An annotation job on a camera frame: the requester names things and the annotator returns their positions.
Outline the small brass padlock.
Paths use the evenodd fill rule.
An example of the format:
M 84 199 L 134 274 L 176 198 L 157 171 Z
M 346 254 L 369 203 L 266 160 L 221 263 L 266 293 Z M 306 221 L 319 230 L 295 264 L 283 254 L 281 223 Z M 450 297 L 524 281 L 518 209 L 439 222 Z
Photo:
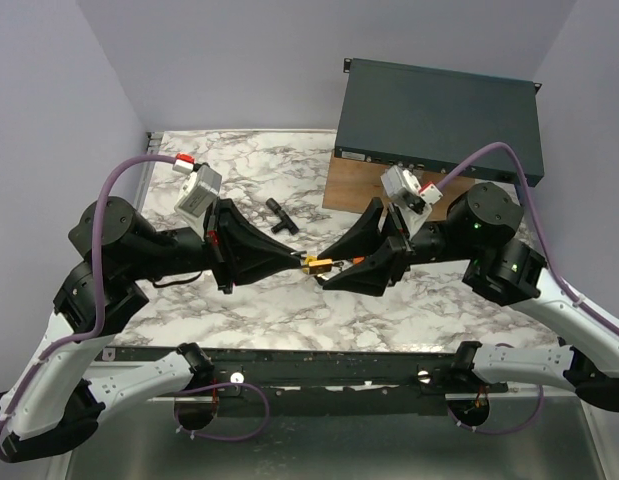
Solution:
M 330 272 L 334 267 L 332 259 L 317 259 L 311 264 L 314 275 L 320 275 Z

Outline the yellow padlock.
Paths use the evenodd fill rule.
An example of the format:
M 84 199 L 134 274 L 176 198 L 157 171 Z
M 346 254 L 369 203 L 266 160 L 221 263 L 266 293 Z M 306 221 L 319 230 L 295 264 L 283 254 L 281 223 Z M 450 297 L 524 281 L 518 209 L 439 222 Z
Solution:
M 315 256 L 306 256 L 303 259 L 303 263 L 301 266 L 302 272 L 307 275 L 314 275 L 311 264 L 315 262 L 316 260 L 317 258 Z

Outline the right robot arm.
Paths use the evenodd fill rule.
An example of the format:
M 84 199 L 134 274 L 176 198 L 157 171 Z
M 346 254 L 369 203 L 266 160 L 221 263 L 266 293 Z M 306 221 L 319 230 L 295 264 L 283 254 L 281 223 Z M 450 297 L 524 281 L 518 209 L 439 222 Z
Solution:
M 523 209 L 492 182 L 474 185 L 442 221 L 408 230 L 396 206 L 373 199 L 363 215 L 320 259 L 361 261 L 326 280 L 326 290 L 380 296 L 411 265 L 465 260 L 472 292 L 551 329 L 561 340 L 548 349 L 464 342 L 445 376 L 458 390 L 513 381 L 575 393 L 600 409 L 619 412 L 619 320 L 595 320 L 594 308 L 570 297 L 538 251 L 516 239 Z

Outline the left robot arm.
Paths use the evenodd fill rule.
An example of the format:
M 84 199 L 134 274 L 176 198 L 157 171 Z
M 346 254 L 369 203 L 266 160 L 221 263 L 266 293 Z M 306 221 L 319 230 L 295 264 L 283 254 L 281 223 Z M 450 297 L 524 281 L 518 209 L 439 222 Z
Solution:
M 53 301 L 25 372 L 0 393 L 0 460 L 19 463 L 69 452 L 111 415 L 150 398 L 203 393 L 215 378 L 203 350 L 184 343 L 126 375 L 87 379 L 95 356 L 148 302 L 142 281 L 211 272 L 222 292 L 296 269 L 301 257 L 216 200 L 200 230 L 155 229 L 126 200 L 110 196 L 83 213 L 69 238 L 81 262 Z

